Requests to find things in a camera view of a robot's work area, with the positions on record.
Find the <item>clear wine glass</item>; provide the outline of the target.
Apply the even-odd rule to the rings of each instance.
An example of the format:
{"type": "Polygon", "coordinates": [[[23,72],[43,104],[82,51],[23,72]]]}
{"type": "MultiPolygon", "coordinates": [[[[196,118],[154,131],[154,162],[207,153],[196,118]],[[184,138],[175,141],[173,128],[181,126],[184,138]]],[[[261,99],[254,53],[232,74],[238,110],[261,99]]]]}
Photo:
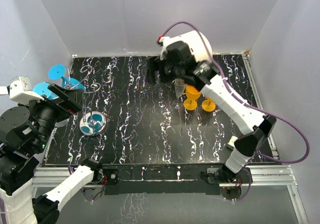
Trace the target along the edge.
{"type": "Polygon", "coordinates": [[[185,86],[186,83],[183,79],[180,78],[176,78],[174,80],[174,91],[175,91],[175,96],[176,96],[176,100],[174,100],[172,102],[172,105],[175,109],[179,109],[180,108],[180,98],[182,97],[184,91],[185,91],[185,86]]]}

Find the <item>yellow wine glass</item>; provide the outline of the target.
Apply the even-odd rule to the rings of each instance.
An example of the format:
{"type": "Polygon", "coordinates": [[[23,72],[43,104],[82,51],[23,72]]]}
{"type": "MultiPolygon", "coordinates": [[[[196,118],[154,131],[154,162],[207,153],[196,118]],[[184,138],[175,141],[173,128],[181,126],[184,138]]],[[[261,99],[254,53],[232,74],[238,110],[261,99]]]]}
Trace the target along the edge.
{"type": "Polygon", "coordinates": [[[201,92],[198,91],[192,85],[186,85],[185,87],[186,100],[183,102],[184,108],[186,110],[195,110],[198,106],[197,100],[199,99],[201,92]]]}
{"type": "Polygon", "coordinates": [[[206,98],[206,100],[202,102],[201,106],[206,112],[213,112],[216,108],[216,104],[210,98],[206,98]]]}

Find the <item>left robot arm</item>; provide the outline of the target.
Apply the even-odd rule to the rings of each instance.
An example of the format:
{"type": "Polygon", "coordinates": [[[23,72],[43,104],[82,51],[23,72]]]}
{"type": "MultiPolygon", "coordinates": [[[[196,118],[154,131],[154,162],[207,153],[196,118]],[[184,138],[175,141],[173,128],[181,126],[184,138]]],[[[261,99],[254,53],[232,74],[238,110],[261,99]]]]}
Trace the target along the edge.
{"type": "Polygon", "coordinates": [[[17,103],[0,117],[0,220],[3,224],[54,224],[65,204],[86,184],[103,179],[101,163],[85,159],[62,183],[33,197],[34,170],[57,123],[83,108],[84,91],[50,84],[55,99],[12,87],[17,103]]]}

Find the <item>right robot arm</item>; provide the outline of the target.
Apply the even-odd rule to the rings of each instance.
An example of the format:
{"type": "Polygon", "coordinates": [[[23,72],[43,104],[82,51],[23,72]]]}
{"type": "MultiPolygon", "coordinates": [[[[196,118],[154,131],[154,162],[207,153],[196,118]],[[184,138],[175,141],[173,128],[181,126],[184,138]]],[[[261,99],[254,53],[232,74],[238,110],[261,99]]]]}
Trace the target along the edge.
{"type": "Polygon", "coordinates": [[[235,182],[247,162],[269,138],[276,117],[249,105],[227,84],[207,45],[168,39],[159,41],[159,45],[160,54],[147,62],[148,81],[155,83],[159,78],[160,82],[167,83],[182,79],[215,102],[241,132],[230,156],[215,174],[220,180],[235,182]]]}

